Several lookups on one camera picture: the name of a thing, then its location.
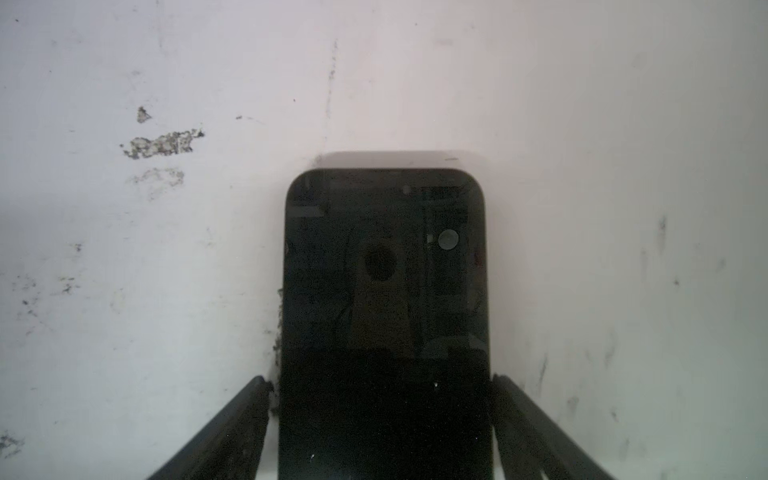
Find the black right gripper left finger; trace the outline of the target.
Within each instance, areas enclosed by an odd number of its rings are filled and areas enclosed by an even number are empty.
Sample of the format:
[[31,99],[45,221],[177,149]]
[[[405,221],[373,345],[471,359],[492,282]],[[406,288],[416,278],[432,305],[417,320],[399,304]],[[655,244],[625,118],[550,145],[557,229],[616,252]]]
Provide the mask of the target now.
[[269,421],[273,384],[253,378],[153,479],[256,477]]

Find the black phone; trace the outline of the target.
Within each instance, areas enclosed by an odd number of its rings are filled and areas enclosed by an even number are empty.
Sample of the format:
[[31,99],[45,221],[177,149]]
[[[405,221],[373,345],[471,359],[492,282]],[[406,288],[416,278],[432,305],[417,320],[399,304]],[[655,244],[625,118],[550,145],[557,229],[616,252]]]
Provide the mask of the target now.
[[281,479],[489,479],[484,196],[456,169],[316,169],[285,204]]

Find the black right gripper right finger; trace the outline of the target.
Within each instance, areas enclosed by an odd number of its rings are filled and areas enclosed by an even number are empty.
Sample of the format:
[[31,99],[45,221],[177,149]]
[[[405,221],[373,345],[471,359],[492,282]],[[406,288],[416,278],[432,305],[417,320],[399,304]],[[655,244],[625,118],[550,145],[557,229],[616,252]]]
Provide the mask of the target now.
[[506,479],[612,478],[510,378],[495,375],[490,391],[492,425]]

